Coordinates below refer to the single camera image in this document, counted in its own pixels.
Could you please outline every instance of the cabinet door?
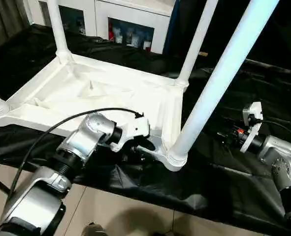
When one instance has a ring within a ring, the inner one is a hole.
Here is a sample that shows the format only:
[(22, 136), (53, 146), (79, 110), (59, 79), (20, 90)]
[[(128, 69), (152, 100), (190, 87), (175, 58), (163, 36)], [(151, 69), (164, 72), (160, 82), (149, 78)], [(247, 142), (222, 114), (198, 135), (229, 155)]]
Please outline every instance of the cabinet door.
[[(50, 26), (47, 0), (28, 0), (32, 21)], [(96, 36), (94, 0), (60, 0), (60, 13), (65, 29), (78, 27), (87, 36)]]
[(108, 18), (154, 29), (151, 51), (162, 53), (170, 17), (96, 0), (97, 36), (108, 38)]

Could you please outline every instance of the bottle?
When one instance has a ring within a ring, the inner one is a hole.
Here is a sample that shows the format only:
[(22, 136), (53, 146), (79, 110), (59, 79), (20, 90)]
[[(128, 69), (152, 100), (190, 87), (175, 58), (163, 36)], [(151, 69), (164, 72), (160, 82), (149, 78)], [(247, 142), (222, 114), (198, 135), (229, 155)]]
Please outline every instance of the bottle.
[(112, 31), (112, 24), (111, 21), (108, 20), (108, 39), (109, 41), (115, 41), (115, 35), (114, 32)]
[(126, 44), (131, 44), (131, 42), (132, 42), (132, 35), (133, 35), (133, 28), (128, 28), (128, 30), (127, 30), (127, 37), (126, 37)]

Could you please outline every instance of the black plastic sheet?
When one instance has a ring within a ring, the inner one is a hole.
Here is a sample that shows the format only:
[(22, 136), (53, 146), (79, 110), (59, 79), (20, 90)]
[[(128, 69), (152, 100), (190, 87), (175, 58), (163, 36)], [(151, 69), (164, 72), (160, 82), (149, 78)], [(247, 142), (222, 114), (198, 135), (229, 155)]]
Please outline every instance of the black plastic sheet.
[[(96, 37), (67, 33), (70, 50), (82, 56), (176, 78), (177, 58), (151, 54)], [(37, 25), (0, 45), (0, 96), (10, 97), (55, 57), (49, 28)], [(213, 65), (199, 58), (184, 93), (183, 123), (197, 101)], [(291, 75), (245, 64), (216, 107), (206, 129), (223, 119), (241, 119), (247, 103), (261, 101), (265, 119), (291, 129)], [(291, 136), (273, 125), (261, 131), (291, 142)], [(0, 163), (18, 167), (40, 131), (9, 125), (0, 127)], [(49, 134), (32, 152), (26, 169), (46, 163), (62, 137)], [(191, 149), (188, 162), (178, 172), (143, 155), (113, 153), (98, 148), (76, 183), (121, 194), (189, 214), (270, 234), (291, 235), (283, 222), (281, 199), (267, 168), (250, 153), (242, 154), (202, 133)]]

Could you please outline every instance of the white bracket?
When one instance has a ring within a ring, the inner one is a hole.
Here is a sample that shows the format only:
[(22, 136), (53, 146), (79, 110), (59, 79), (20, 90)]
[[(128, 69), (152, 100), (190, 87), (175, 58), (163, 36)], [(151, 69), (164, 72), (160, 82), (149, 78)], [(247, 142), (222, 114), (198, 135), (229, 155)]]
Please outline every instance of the white bracket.
[[(253, 102), (249, 107), (246, 107), (243, 109), (243, 119), (246, 126), (249, 126), (249, 115), (254, 115), (255, 119), (263, 120), (261, 102)], [(261, 123), (258, 123), (258, 124), (255, 124), (254, 126), (249, 127), (248, 138), (246, 139), (242, 148), (240, 149), (242, 153), (245, 153), (247, 151), (254, 137), (258, 135), (260, 127), (261, 127)]]

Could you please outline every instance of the red component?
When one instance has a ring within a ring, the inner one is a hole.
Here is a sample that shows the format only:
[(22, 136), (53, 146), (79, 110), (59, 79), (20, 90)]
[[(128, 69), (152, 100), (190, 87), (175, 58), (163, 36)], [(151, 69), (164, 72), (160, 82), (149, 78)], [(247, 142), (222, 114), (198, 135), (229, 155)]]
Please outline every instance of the red component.
[(239, 134), (243, 134), (243, 133), (244, 133), (244, 130), (243, 130), (243, 129), (238, 129), (237, 132), (238, 132)]

